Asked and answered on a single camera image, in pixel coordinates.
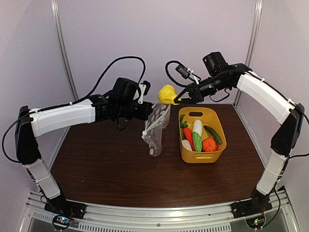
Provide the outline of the yellow toy squash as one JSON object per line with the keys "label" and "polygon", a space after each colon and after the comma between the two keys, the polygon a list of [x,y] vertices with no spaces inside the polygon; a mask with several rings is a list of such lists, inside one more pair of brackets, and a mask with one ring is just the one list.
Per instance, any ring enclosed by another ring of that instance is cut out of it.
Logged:
{"label": "yellow toy squash", "polygon": [[163,86],[158,93],[158,99],[162,104],[177,105],[177,103],[174,102],[176,97],[177,93],[171,85]]}

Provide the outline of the dotted clear zip bag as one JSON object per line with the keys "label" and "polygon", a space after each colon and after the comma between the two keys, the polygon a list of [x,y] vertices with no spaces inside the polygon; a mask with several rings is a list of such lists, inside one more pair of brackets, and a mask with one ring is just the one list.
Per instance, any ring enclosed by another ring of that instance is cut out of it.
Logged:
{"label": "dotted clear zip bag", "polygon": [[141,137],[149,146],[149,155],[157,157],[162,152],[162,132],[170,121],[170,105],[157,102],[152,109]]}

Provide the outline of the white toy radish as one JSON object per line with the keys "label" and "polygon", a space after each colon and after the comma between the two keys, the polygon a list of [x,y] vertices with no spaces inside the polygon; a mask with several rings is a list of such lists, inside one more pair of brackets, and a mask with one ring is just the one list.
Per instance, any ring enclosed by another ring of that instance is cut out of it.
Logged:
{"label": "white toy radish", "polygon": [[196,132],[200,137],[202,137],[203,124],[200,120],[195,120],[193,122],[192,132]]}

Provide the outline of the yellow plastic basket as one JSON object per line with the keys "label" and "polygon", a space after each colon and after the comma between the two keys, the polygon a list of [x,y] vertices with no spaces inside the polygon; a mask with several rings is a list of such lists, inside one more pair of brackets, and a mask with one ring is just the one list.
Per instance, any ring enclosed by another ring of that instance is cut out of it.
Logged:
{"label": "yellow plastic basket", "polygon": [[[187,124],[190,130],[192,130],[193,122],[195,120],[200,120],[203,126],[207,125],[213,128],[219,134],[222,140],[221,145],[217,143],[218,148],[214,152],[189,151],[185,149],[182,145],[181,129],[180,129],[180,122],[179,122],[180,150],[181,150],[181,156],[182,156],[183,161],[187,163],[214,163],[216,162],[226,148],[225,134],[224,134],[221,122],[217,116],[217,113],[210,108],[184,107],[179,110],[179,118],[181,115],[185,115],[183,120],[187,121]],[[203,128],[203,133],[201,137],[202,142],[207,138],[213,138],[213,137]]]}

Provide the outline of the orange toy carrot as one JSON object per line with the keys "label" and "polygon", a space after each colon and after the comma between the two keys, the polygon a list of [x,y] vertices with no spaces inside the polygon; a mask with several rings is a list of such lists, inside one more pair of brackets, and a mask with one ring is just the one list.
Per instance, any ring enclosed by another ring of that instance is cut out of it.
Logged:
{"label": "orange toy carrot", "polygon": [[181,139],[182,140],[188,140],[191,144],[191,148],[194,151],[193,148],[193,141],[192,141],[192,132],[188,127],[187,121],[184,121],[184,116],[185,115],[181,115],[180,116],[180,129],[181,129]]}

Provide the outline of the light green toy gourd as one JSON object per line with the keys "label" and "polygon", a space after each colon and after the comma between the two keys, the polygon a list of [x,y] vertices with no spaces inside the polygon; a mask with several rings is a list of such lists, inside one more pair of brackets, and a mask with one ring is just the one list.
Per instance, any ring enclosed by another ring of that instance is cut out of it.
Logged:
{"label": "light green toy gourd", "polygon": [[201,152],[203,145],[200,135],[197,132],[192,132],[193,148],[195,152]]}

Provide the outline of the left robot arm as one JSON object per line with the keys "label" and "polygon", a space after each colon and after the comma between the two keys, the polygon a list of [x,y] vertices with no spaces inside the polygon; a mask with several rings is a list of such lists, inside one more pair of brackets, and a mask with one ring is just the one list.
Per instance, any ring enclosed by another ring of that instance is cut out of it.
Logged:
{"label": "left robot arm", "polygon": [[150,87],[148,81],[138,84],[119,77],[112,90],[104,95],[90,95],[78,103],[70,102],[63,106],[32,110],[27,106],[20,108],[15,129],[17,160],[34,178],[46,198],[51,200],[50,206],[58,214],[66,214],[70,209],[69,203],[42,159],[37,137],[74,125],[106,120],[118,122],[120,118],[135,118],[146,121],[153,111],[152,103],[143,100]]}

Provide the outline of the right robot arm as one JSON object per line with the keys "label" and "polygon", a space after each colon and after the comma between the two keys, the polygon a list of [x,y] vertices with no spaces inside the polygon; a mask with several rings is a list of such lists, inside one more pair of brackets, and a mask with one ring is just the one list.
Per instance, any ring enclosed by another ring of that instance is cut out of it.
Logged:
{"label": "right robot arm", "polygon": [[267,109],[280,124],[271,139],[271,154],[267,166],[248,201],[248,210],[258,213],[266,205],[266,197],[284,174],[291,151],[300,136],[304,106],[279,93],[248,66],[237,63],[229,65],[220,52],[212,52],[203,58],[210,77],[183,86],[183,91],[174,97],[175,103],[199,103],[205,97],[222,89],[237,88],[255,99]]}

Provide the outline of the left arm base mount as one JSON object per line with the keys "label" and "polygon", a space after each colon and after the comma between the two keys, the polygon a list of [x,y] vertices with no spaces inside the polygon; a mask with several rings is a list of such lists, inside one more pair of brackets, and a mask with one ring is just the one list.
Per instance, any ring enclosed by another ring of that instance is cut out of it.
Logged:
{"label": "left arm base mount", "polygon": [[48,201],[44,210],[58,215],[83,219],[86,205],[84,203],[77,203],[72,201]]}

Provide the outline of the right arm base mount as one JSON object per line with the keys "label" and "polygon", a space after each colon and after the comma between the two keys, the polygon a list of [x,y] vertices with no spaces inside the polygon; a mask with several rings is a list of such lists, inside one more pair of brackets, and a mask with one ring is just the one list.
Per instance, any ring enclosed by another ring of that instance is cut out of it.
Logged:
{"label": "right arm base mount", "polygon": [[254,206],[252,199],[236,200],[230,205],[234,218],[247,217],[255,214],[261,214],[263,211],[272,209],[270,201],[266,201],[262,206]]}

